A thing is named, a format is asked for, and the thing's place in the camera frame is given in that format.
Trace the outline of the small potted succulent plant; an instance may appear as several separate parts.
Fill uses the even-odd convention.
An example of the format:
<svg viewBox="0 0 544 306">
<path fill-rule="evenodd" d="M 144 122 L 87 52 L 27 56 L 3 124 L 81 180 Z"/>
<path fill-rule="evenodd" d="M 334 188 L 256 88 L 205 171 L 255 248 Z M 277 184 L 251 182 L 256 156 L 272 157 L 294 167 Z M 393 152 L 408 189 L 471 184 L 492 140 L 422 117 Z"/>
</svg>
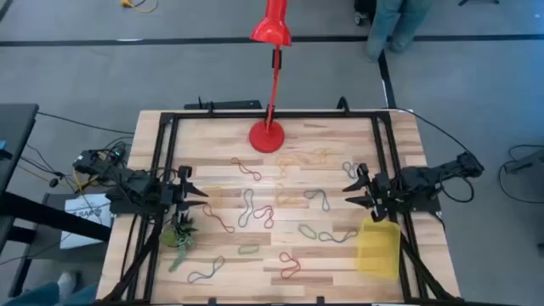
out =
<svg viewBox="0 0 544 306">
<path fill-rule="evenodd" d="M 194 219 L 190 218 L 188 213 L 180 213 L 172 217 L 171 222 L 163 227 L 159 235 L 160 243 L 165 247 L 175 248 L 177 252 L 176 258 L 168 268 L 169 272 L 174 272 L 179 267 L 194 244 L 193 233 L 196 232 L 196 228 L 193 224 Z"/>
</svg>

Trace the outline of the black power strip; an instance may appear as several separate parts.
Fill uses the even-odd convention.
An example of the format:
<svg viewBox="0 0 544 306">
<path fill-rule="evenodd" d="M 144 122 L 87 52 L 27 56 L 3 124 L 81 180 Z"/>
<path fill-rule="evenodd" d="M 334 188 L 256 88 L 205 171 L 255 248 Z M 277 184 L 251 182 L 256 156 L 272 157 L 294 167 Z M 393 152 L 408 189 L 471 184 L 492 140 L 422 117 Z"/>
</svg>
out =
<svg viewBox="0 0 544 306">
<path fill-rule="evenodd" d="M 233 101 L 202 101 L 198 98 L 198 102 L 194 104 L 184 105 L 184 109 L 191 110 L 262 110 L 263 107 L 259 100 L 233 100 Z"/>
</svg>

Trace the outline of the blue rubber band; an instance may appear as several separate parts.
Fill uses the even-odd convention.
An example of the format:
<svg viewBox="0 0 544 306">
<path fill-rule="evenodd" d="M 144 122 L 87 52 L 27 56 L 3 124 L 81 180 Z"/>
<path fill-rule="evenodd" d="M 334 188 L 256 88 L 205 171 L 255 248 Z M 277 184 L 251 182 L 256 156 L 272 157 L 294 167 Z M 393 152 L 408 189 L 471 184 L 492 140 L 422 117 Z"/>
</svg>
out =
<svg viewBox="0 0 544 306">
<path fill-rule="evenodd" d="M 318 240 L 321 242 L 332 241 L 335 243 L 344 243 L 351 238 L 355 238 L 358 235 L 356 230 L 350 230 L 346 232 L 342 237 L 335 237 L 330 232 L 322 231 L 318 234 Z"/>
<path fill-rule="evenodd" d="M 212 266 L 209 271 L 207 271 L 206 273 L 201 271 L 192 271 L 188 274 L 187 281 L 190 284 L 194 284 L 195 282 L 200 280 L 211 279 L 218 272 L 218 270 L 224 266 L 224 263 L 225 258 L 223 256 L 218 256 L 213 260 Z"/>
</svg>

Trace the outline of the black wheeled cart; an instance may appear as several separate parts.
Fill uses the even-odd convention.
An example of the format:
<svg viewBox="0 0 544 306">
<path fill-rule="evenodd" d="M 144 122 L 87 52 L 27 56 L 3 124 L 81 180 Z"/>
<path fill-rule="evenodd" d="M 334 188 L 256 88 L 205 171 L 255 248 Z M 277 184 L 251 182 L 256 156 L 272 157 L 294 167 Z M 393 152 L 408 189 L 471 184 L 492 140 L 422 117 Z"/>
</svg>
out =
<svg viewBox="0 0 544 306">
<path fill-rule="evenodd" d="M 377 0 L 354 0 L 354 22 L 357 26 L 371 24 L 377 10 Z"/>
</svg>

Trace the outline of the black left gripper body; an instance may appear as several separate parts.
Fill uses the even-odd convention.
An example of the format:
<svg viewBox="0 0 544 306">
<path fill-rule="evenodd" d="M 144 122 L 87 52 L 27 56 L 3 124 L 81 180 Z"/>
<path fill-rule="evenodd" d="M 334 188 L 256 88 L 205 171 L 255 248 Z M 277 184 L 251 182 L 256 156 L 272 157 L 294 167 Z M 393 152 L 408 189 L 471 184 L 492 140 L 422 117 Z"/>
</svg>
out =
<svg viewBox="0 0 544 306">
<path fill-rule="evenodd" d="M 172 208 L 174 212 L 178 211 L 180 185 L 173 183 L 161 184 L 160 204 L 166 208 Z"/>
</svg>

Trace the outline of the dark red rubber band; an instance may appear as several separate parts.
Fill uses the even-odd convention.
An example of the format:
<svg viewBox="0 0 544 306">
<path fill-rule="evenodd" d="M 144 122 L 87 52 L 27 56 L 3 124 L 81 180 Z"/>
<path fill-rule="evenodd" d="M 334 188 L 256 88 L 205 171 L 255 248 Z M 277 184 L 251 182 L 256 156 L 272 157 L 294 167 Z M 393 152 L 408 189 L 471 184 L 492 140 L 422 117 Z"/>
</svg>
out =
<svg viewBox="0 0 544 306">
<path fill-rule="evenodd" d="M 272 229 L 274 227 L 274 214 L 274 209 L 270 205 L 261 207 L 252 213 L 255 219 L 264 219 L 263 226 L 265 229 Z"/>
</svg>

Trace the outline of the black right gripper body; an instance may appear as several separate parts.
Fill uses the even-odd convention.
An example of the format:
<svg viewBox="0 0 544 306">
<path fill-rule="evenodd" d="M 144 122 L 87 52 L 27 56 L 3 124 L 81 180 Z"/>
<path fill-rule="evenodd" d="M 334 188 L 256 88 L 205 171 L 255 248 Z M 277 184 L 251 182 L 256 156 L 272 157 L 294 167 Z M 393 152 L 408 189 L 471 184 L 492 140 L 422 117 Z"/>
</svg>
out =
<svg viewBox="0 0 544 306">
<path fill-rule="evenodd" d="M 402 207 L 402 186 L 399 177 L 390 178 L 387 173 L 375 174 L 368 187 L 374 213 L 398 213 Z"/>
</svg>

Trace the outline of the black side desk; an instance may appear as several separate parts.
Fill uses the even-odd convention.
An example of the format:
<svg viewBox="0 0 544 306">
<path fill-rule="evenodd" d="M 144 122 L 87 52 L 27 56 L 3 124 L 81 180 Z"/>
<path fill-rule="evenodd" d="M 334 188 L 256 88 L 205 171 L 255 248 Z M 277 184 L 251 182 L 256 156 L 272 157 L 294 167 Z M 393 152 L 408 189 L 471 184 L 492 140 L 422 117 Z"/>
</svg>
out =
<svg viewBox="0 0 544 306">
<path fill-rule="evenodd" d="M 105 253 L 111 229 L 64 212 L 61 205 L 68 195 L 46 194 L 42 202 L 7 191 L 14 170 L 36 122 L 36 104 L 0 104 L 0 252 L 8 241 L 27 245 L 19 260 L 8 296 L 23 291 L 31 263 L 50 259 L 63 264 L 90 264 Z M 82 235 L 99 241 L 79 250 L 61 250 L 61 233 Z"/>
</svg>

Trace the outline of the yellow translucent plastic bin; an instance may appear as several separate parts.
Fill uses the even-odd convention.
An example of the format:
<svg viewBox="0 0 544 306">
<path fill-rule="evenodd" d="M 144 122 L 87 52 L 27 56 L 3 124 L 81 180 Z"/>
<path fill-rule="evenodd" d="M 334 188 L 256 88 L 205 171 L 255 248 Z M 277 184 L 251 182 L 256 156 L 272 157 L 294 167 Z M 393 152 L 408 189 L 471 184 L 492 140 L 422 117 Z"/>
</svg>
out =
<svg viewBox="0 0 544 306">
<path fill-rule="evenodd" d="M 400 226 L 364 218 L 360 224 L 356 266 L 359 272 L 386 279 L 399 278 Z"/>
</svg>

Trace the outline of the yellow rubber band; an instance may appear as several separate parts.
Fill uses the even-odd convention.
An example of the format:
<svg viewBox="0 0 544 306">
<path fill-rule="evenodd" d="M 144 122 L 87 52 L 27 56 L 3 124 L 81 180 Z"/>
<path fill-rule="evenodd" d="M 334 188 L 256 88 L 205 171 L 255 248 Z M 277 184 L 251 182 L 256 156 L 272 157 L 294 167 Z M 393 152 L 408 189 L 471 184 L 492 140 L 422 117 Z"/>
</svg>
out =
<svg viewBox="0 0 544 306">
<path fill-rule="evenodd" d="M 300 156 L 295 155 L 278 155 L 276 158 L 276 165 L 278 167 L 290 167 L 290 166 L 300 166 L 303 162 L 300 159 Z"/>
<path fill-rule="evenodd" d="M 299 192 L 287 188 L 284 184 L 275 186 L 275 202 L 278 207 L 300 207 L 303 205 Z"/>
<path fill-rule="evenodd" d="M 332 154 L 330 148 L 318 148 L 309 152 L 308 164 L 324 164 L 327 157 Z"/>
</svg>

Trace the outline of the person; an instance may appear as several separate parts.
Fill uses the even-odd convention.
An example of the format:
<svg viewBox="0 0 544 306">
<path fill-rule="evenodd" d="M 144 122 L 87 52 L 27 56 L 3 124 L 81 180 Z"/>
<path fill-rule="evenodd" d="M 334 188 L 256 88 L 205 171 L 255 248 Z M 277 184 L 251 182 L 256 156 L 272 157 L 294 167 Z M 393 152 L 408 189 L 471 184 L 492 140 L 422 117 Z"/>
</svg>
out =
<svg viewBox="0 0 544 306">
<path fill-rule="evenodd" d="M 77 289 L 80 273 L 74 270 L 63 271 L 57 281 L 22 293 L 2 306 L 88 306 L 96 298 L 97 286 Z"/>
<path fill-rule="evenodd" d="M 402 53 L 412 42 L 434 0 L 377 0 L 371 30 L 366 42 L 366 57 L 379 60 L 388 37 L 390 49 Z"/>
</svg>

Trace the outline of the red desk lamp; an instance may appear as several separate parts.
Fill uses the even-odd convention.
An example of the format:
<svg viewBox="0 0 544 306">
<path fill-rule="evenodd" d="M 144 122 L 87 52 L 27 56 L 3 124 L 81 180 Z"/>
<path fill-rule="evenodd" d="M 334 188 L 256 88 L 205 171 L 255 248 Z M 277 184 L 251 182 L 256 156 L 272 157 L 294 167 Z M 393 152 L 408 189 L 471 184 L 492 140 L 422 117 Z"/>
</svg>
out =
<svg viewBox="0 0 544 306">
<path fill-rule="evenodd" d="M 286 24 L 287 0 L 266 0 L 263 19 L 253 29 L 250 38 L 270 43 L 273 49 L 273 85 L 265 118 L 255 123 L 249 132 L 252 147 L 263 153 L 277 151 L 285 140 L 283 127 L 275 121 L 275 98 L 281 70 L 281 47 L 292 45 L 292 35 Z"/>
</svg>

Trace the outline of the white printed sheet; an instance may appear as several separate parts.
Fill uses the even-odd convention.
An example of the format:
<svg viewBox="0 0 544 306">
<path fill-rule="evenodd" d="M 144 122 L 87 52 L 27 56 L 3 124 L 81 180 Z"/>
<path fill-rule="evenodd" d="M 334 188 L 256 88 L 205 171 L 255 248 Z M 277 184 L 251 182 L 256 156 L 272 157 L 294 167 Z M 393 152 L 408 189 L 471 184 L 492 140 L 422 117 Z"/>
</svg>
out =
<svg viewBox="0 0 544 306">
<path fill-rule="evenodd" d="M 105 193 L 80 195 L 76 199 L 65 201 L 65 211 L 110 228 L 112 224 L 110 204 L 111 201 L 106 198 Z M 59 248 L 65 250 L 99 243 L 100 240 L 63 231 Z"/>
</svg>

